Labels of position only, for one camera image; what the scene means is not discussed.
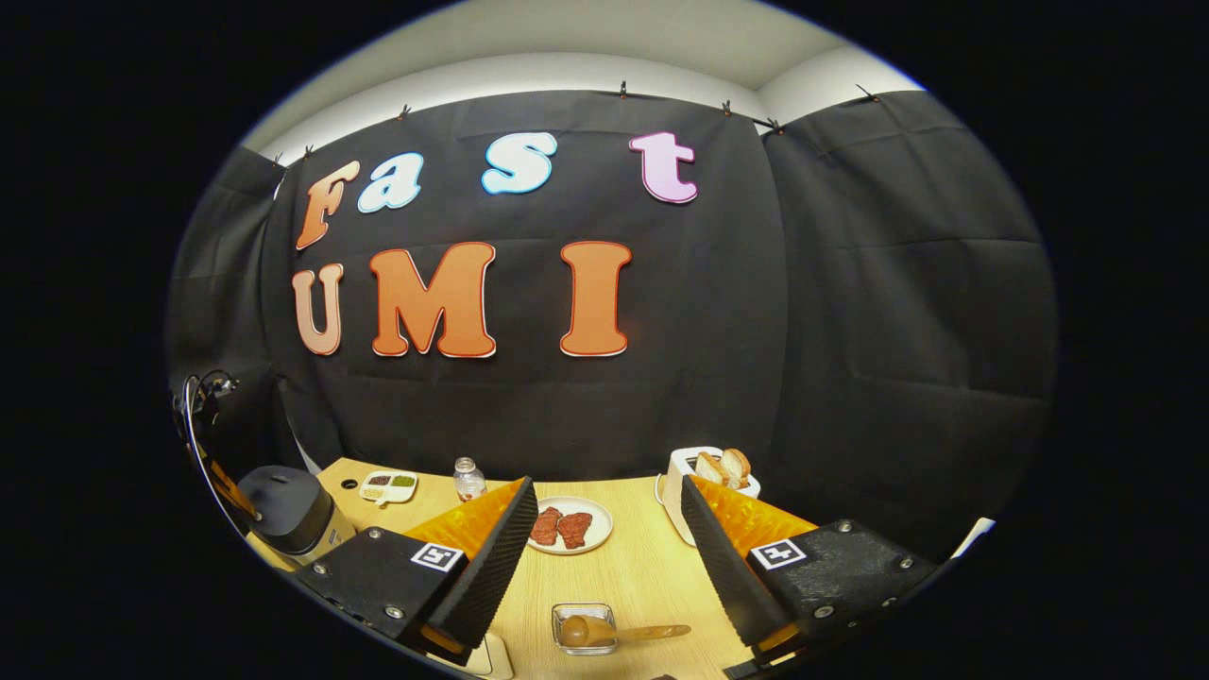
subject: white plate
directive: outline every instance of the white plate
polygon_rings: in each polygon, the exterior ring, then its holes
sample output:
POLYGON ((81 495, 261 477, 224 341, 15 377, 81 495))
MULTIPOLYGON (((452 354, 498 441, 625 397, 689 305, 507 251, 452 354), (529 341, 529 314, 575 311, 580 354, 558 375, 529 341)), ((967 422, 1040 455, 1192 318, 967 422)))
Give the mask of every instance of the white plate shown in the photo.
POLYGON ((361 482, 360 496, 366 501, 374 501, 378 507, 387 503, 405 503, 416 494, 416 486, 420 486, 420 478, 416 477, 415 472, 378 469, 365 476, 365 480, 361 482), (388 477, 389 479, 386 484, 370 484, 370 479, 375 477, 388 477), (410 479, 411 486, 392 485, 395 479, 400 478, 410 479))
POLYGON ((601 507, 601 505, 595 501, 575 496, 550 496, 549 499, 542 499, 537 502, 538 514, 545 512, 545 508, 550 506, 559 508, 559 512, 562 514, 586 512, 592 515, 592 524, 588 528, 588 532, 584 534, 584 544, 578 548, 568 549, 562 542, 562 536, 556 536, 553 546, 539 546, 533 541, 533 538, 530 538, 528 544, 531 548, 555 555, 578 555, 579 553, 586 553, 588 551, 600 546, 604 542, 604 538, 608 538, 608 535, 613 532, 613 515, 611 515, 607 509, 601 507))

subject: steak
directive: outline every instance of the steak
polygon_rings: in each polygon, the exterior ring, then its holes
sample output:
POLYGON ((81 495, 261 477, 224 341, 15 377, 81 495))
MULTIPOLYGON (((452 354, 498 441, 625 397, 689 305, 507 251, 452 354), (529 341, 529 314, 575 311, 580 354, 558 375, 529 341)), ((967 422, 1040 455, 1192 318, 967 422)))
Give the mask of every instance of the steak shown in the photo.
POLYGON ((584 534, 588 532, 588 528, 592 525, 592 515, 586 512, 577 512, 573 514, 563 515, 559 520, 559 535, 562 536, 562 543, 571 548, 579 548, 584 544, 584 534))
POLYGON ((562 513, 559 512, 559 508, 545 508, 545 512, 537 515, 537 521, 533 523, 533 530, 530 531, 530 538, 533 538, 533 542, 539 546, 553 546, 555 538, 559 536, 555 528, 559 525, 559 519, 561 517, 562 513))

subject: glass bottle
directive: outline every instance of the glass bottle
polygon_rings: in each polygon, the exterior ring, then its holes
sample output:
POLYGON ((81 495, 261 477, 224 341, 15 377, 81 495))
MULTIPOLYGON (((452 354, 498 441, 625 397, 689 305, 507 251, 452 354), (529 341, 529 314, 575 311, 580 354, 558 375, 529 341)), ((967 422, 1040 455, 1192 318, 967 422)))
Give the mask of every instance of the glass bottle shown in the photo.
POLYGON ((487 479, 473 460, 461 457, 453 461, 453 488, 457 489, 458 500, 464 503, 487 492, 487 479))

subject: spoon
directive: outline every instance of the spoon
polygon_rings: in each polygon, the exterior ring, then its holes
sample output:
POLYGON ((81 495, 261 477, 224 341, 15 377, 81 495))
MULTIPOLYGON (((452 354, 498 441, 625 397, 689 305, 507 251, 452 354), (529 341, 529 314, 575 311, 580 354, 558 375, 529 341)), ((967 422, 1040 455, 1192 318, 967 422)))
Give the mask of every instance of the spoon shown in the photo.
POLYGON ((572 616, 562 622, 559 641, 565 647, 596 647, 611 640, 658 640, 692 630, 688 626, 647 626, 617 630, 597 616, 572 616))

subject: bread slice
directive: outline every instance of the bread slice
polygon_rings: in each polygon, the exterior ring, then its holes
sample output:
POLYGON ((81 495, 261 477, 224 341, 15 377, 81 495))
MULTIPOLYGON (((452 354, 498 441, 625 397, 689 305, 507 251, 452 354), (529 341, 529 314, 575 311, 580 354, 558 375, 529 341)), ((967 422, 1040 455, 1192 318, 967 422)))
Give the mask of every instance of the bread slice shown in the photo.
POLYGON ((750 486, 747 476, 752 472, 752 466, 747 462, 747 456, 739 449, 727 449, 722 451, 722 467, 727 471, 729 482, 727 486, 731 489, 744 489, 750 486))
POLYGON ((698 477, 702 477, 710 482, 716 482, 723 486, 730 485, 730 478, 727 476, 727 468, 722 467, 721 462, 705 451, 696 455, 695 472, 698 477))

